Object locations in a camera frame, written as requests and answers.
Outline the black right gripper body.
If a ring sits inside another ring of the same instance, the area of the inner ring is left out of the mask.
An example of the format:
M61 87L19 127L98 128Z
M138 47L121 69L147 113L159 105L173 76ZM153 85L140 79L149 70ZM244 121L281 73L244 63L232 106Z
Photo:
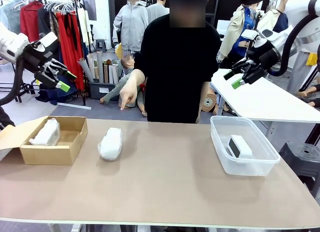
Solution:
M267 39L257 39L248 49L247 57L264 70L270 69L281 59L279 51Z

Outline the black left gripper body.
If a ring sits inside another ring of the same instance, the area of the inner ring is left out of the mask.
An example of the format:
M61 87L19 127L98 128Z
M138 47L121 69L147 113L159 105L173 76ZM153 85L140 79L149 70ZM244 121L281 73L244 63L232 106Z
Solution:
M42 43L30 43L22 53L23 66L32 73L39 72L52 56L53 53Z

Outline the person's right hand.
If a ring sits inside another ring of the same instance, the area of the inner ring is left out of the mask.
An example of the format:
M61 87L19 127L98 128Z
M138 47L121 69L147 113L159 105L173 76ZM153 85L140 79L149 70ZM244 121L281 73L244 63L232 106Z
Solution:
M124 110L127 105L133 104L136 101L137 94L137 85L128 81L119 93L121 97L120 109Z

